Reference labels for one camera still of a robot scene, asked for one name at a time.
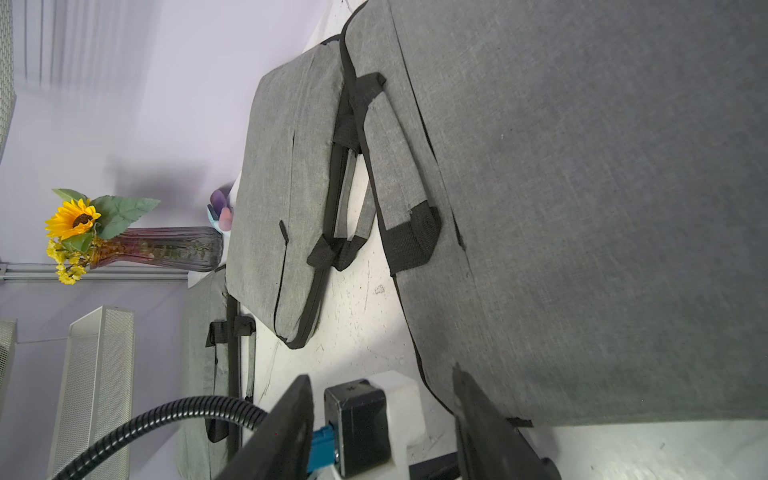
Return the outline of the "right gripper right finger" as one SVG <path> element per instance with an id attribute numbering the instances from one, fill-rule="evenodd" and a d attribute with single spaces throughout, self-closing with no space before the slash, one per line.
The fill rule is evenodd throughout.
<path id="1" fill-rule="evenodd" d="M 549 458 L 541 458 L 496 409 L 474 378 L 452 371 L 458 466 L 463 479 L 559 479 Z"/>

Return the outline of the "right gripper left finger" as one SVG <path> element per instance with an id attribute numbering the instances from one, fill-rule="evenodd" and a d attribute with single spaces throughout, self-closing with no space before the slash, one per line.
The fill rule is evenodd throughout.
<path id="1" fill-rule="evenodd" d="M 311 381 L 300 375 L 218 479 L 307 479 L 313 425 Z"/>

